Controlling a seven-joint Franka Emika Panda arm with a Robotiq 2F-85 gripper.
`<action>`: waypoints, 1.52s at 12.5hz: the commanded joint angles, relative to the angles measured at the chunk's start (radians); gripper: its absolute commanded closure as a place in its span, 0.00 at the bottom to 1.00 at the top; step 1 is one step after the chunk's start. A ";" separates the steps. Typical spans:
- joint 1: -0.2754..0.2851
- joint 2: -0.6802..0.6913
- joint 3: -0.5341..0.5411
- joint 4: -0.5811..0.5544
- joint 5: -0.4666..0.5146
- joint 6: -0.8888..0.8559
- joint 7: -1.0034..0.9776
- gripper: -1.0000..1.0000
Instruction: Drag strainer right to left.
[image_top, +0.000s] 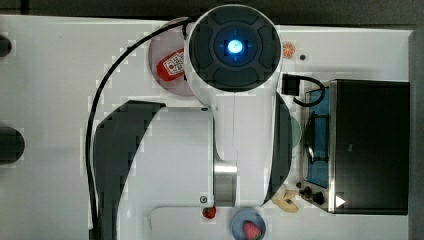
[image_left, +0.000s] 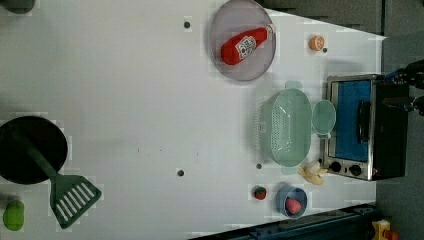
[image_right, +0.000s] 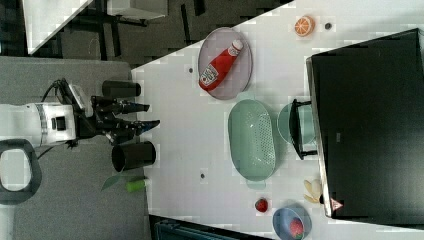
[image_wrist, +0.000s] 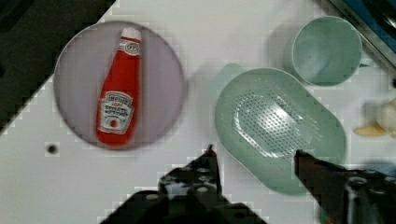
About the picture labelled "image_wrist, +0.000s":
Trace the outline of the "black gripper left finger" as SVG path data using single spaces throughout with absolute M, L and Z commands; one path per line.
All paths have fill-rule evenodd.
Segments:
M 159 192 L 165 198 L 161 224 L 217 224 L 215 207 L 222 202 L 222 187 L 213 145 L 161 177 Z

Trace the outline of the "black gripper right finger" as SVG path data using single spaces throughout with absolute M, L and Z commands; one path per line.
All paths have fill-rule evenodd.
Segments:
M 299 149 L 294 173 L 332 224 L 395 224 L 395 177 L 347 169 Z

